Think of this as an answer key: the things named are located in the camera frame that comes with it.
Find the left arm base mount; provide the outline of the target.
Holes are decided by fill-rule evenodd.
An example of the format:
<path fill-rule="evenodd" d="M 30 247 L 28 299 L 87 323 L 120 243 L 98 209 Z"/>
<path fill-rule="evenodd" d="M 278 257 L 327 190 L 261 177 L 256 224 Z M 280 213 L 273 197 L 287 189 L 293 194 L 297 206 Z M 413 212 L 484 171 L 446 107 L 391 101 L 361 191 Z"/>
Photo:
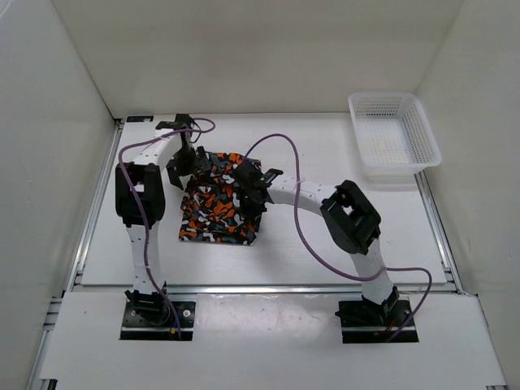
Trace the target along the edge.
<path fill-rule="evenodd" d="M 191 341 L 196 318 L 195 301 L 172 301 L 175 314 L 162 298 L 154 293 L 151 301 L 135 300 L 125 292 L 119 338 L 121 340 Z"/>

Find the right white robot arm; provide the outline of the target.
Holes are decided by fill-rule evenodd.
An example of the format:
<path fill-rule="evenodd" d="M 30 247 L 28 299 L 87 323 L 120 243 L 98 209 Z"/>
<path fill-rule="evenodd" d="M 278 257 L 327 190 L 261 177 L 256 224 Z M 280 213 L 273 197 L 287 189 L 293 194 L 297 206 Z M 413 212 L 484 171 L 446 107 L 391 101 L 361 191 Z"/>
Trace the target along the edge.
<path fill-rule="evenodd" d="M 362 285 L 357 309 L 362 321 L 382 325 L 394 315 L 399 292 L 381 254 L 381 217 L 357 184 L 344 180 L 337 186 L 322 185 L 298 176 L 292 178 L 274 168 L 263 172 L 248 158 L 232 171 L 231 177 L 250 209 L 264 211 L 267 203 L 293 207 L 297 234 L 309 253 L 329 271 Z M 299 210 L 323 219 L 334 244 L 349 255 L 354 275 L 335 268 L 312 249 L 301 230 Z"/>

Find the orange camouflage shorts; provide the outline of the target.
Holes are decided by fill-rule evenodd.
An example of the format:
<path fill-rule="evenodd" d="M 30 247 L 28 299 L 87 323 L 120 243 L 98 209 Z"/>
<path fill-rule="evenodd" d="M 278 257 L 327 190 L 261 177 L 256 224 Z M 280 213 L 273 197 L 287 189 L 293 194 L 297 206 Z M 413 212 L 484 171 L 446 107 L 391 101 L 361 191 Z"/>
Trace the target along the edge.
<path fill-rule="evenodd" d="M 210 169 L 198 171 L 186 184 L 180 203 L 180 241 L 252 245 L 262 211 L 248 207 L 232 171 L 244 160 L 238 153 L 207 152 Z"/>

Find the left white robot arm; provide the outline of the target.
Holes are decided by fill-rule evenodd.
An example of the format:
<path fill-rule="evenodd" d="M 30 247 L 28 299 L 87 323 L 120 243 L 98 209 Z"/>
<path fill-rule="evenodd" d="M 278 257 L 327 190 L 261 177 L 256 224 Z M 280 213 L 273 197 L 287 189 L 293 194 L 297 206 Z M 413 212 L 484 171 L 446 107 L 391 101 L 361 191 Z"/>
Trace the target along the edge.
<path fill-rule="evenodd" d="M 178 310 L 167 295 L 162 273 L 158 231 L 166 211 L 163 172 L 171 184 L 183 188 L 183 176 L 208 166 L 192 136 L 215 130 L 214 121 L 177 114 L 157 124 L 152 138 L 129 144 L 118 152 L 115 167 L 115 211 L 122 219 L 132 247 L 134 282 L 128 300 L 143 319 L 181 333 Z"/>

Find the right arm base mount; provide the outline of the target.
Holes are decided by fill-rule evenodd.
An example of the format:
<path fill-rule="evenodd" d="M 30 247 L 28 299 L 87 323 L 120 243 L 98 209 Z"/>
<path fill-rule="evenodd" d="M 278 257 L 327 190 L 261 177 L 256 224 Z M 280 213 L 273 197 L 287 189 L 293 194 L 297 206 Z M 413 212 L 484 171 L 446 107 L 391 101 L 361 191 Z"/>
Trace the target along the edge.
<path fill-rule="evenodd" d="M 383 319 L 370 314 L 362 301 L 339 301 L 335 316 L 340 319 L 343 344 L 381 344 L 388 340 L 390 343 L 418 343 L 413 319 L 392 337 L 411 312 L 409 300 L 399 300 Z"/>

